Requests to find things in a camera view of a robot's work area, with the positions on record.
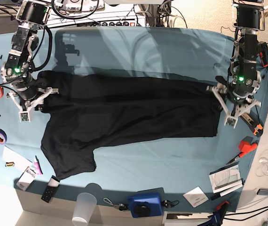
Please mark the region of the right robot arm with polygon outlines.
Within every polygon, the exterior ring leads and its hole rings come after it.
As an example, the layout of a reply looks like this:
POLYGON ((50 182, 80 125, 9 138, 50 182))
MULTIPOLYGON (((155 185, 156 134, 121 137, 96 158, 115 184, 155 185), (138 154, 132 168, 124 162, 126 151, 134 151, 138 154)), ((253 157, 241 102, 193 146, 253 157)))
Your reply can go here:
POLYGON ((19 109, 20 122, 32 120, 31 111, 39 109, 44 99, 58 89, 47 87, 43 79, 34 79, 32 72, 42 70, 50 60, 53 36, 47 27, 51 12, 51 4, 43 0, 25 0, 16 15, 20 23, 12 37, 12 47, 7 61, 1 68, 3 83, 0 84, 0 98, 4 89, 9 89, 7 97, 11 98, 19 109), (44 29, 49 36, 48 52, 45 62, 34 66, 34 57, 39 50, 37 31, 44 29))

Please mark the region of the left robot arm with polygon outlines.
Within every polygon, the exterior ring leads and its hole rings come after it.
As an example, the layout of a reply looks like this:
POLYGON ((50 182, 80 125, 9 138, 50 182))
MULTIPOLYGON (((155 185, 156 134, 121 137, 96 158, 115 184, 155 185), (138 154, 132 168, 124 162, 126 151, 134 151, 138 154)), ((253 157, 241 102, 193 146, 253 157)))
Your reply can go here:
POLYGON ((232 7, 235 39, 228 75, 207 90, 214 94, 225 112, 224 124, 236 127, 243 114, 261 105, 253 96, 261 85, 261 74, 257 70, 260 54, 257 35, 265 29, 265 22, 262 0, 234 0, 232 7))

